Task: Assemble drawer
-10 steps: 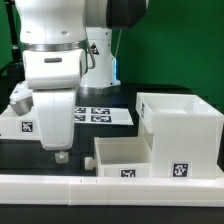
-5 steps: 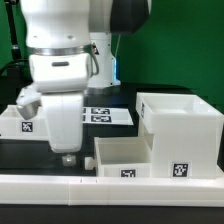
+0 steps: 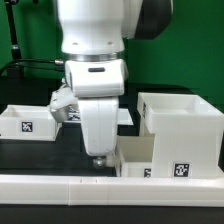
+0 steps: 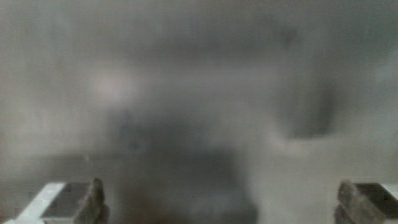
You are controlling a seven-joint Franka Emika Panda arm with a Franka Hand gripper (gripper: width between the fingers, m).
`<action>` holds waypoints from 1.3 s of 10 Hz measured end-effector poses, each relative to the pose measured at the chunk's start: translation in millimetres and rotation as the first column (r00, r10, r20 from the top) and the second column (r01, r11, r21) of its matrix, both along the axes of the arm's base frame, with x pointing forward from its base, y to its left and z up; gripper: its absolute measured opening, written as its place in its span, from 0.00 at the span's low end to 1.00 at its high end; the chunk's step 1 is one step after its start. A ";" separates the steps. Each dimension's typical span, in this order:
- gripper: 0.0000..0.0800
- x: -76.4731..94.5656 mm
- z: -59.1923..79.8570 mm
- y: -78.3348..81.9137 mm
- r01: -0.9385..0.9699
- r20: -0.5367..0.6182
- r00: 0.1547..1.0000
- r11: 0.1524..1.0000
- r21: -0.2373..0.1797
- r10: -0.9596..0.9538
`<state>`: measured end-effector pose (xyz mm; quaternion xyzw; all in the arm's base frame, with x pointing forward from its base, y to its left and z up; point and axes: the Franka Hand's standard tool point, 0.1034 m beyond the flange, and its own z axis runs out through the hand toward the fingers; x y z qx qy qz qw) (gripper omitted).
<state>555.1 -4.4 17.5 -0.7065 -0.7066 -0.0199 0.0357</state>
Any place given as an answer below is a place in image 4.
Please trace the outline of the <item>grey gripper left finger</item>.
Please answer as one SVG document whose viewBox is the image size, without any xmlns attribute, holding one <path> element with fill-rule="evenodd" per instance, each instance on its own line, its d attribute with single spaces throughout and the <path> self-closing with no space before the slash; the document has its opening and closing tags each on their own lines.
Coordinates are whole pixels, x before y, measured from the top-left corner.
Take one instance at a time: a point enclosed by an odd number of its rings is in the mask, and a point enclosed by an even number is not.
<svg viewBox="0 0 398 224">
<path fill-rule="evenodd" d="M 12 224 L 109 224 L 104 182 L 51 182 Z"/>
</svg>

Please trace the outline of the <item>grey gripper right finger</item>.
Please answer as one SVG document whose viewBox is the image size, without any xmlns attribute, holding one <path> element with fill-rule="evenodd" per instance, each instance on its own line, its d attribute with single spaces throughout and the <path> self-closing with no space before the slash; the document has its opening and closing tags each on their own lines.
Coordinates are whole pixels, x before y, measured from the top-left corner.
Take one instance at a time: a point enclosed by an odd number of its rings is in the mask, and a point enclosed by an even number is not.
<svg viewBox="0 0 398 224">
<path fill-rule="evenodd" d="M 398 183 L 342 182 L 335 224 L 398 224 Z"/>
</svg>

